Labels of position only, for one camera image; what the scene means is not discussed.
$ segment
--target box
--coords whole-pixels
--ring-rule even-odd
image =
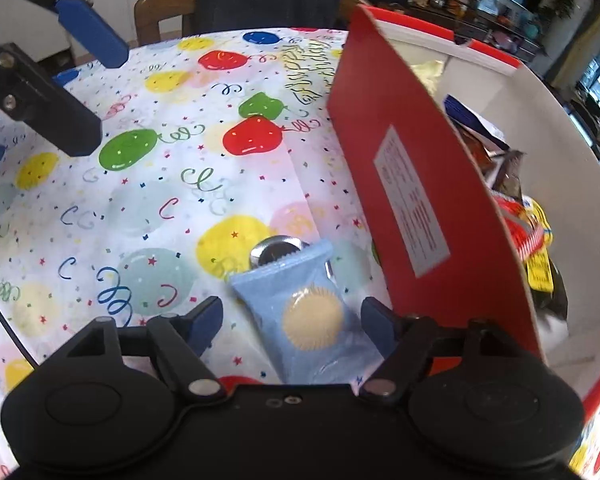
[[[445,64],[433,97],[408,67],[430,60]],[[557,320],[536,316],[499,210],[441,111],[448,94],[526,153],[523,192],[554,231],[549,252],[569,298],[568,336]],[[600,167],[548,89],[494,48],[461,46],[452,31],[360,7],[328,107],[394,310],[447,326],[496,320],[581,395],[590,424],[600,421]],[[584,476],[600,455],[591,434],[575,467]]]

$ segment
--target wooden chair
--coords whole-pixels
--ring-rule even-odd
[[[371,5],[366,0],[340,0],[338,16],[348,22],[357,4]],[[196,0],[138,0],[134,6],[138,46],[160,41],[158,23],[161,20],[193,14],[195,10]],[[183,20],[183,36],[192,35],[188,21]]]

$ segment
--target wire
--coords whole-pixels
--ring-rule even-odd
[[[27,349],[24,348],[24,345],[22,344],[22,341],[20,341],[20,339],[18,338],[18,336],[16,336],[15,332],[13,331],[13,329],[11,328],[11,326],[9,325],[9,323],[7,322],[7,320],[4,319],[4,316],[2,315],[1,312],[0,312],[0,324],[4,328],[5,332],[9,335],[9,337],[13,341],[14,345],[17,346],[17,348],[20,351],[20,353],[22,354],[22,356],[31,365],[31,367],[33,369],[38,368],[38,363],[31,356],[31,354],[29,353],[29,351],[27,351]]]

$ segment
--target blue wrapper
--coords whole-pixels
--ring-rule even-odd
[[[285,383],[350,383],[382,360],[326,275],[332,254],[331,243],[321,240],[229,277]]]

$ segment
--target balloon print tablecloth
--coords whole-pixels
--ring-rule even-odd
[[[85,158],[0,114],[0,309],[35,359],[95,316],[143,325],[217,295],[224,324],[205,363],[277,382],[224,280],[272,234],[329,238],[348,305],[388,303],[326,110],[345,38],[225,32],[135,49],[117,70],[64,73],[103,119]],[[29,370],[0,326],[0,405]],[[0,475],[14,466],[0,431]]]

